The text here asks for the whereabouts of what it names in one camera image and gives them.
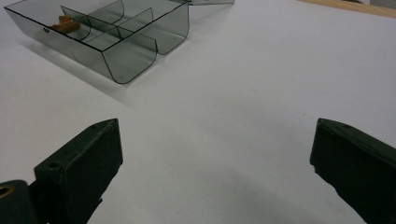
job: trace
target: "clear plastic organizer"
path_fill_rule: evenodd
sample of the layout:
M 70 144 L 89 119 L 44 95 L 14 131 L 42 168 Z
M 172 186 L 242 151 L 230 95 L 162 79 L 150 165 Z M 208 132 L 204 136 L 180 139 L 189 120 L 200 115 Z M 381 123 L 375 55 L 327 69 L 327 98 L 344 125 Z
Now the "clear plastic organizer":
M 234 0 L 93 1 L 25 0 L 5 10 L 34 40 L 124 84 L 186 39 L 189 5 Z

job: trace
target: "white tabletop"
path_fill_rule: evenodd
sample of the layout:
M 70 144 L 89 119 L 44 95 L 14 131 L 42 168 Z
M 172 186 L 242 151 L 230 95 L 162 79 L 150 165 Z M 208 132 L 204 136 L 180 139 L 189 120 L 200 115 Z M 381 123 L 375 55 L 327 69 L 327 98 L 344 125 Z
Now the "white tabletop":
M 295 0 L 190 16 L 182 45 L 118 85 L 0 10 L 0 182 L 33 182 L 52 152 L 118 118 L 124 164 L 90 223 L 363 223 L 309 156 L 318 118 L 396 146 L 396 20 Z

